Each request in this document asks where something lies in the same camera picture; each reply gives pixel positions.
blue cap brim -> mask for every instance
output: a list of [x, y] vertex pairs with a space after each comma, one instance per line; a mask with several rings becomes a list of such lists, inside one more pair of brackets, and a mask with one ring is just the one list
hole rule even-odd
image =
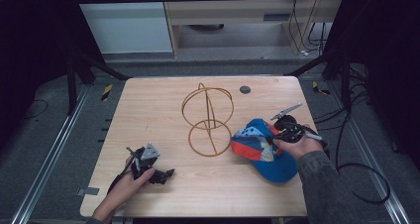
[[251, 162], [263, 177], [272, 182], [286, 182], [297, 174], [296, 160], [285, 151], [273, 162]]

hand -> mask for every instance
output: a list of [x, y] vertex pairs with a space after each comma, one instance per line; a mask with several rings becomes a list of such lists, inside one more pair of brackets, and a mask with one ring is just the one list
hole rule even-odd
[[297, 161], [305, 154], [315, 151], [324, 151], [322, 145], [307, 136], [303, 136], [297, 143], [286, 143], [279, 139], [272, 140], [281, 150], [289, 152]]
[[98, 221], [109, 223], [115, 210], [127, 202], [139, 189], [148, 182], [148, 180], [155, 173], [154, 168], [146, 170], [139, 178], [134, 180], [133, 173], [130, 171], [126, 173], [114, 188], [108, 193], [105, 199], [93, 212], [92, 217]]

white wall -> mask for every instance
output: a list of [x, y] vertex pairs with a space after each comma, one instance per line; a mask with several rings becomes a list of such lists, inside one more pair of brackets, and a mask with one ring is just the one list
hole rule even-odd
[[172, 52], [162, 3], [80, 7], [102, 54]]

sleeve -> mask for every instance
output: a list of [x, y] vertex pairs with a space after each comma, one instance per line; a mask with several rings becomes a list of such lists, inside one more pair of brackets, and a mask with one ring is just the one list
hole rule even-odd
[[89, 217], [89, 219], [87, 219], [86, 224], [104, 224], [101, 221], [96, 220], [93, 217]]
[[298, 168], [310, 223], [368, 223], [325, 153], [304, 155]]

cap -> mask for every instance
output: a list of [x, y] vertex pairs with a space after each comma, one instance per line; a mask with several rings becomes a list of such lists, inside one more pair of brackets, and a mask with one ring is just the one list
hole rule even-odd
[[297, 165], [288, 152], [267, 141], [277, 134], [272, 125], [256, 118], [235, 133], [230, 145], [236, 155], [249, 159], [265, 179], [286, 182], [297, 174]]

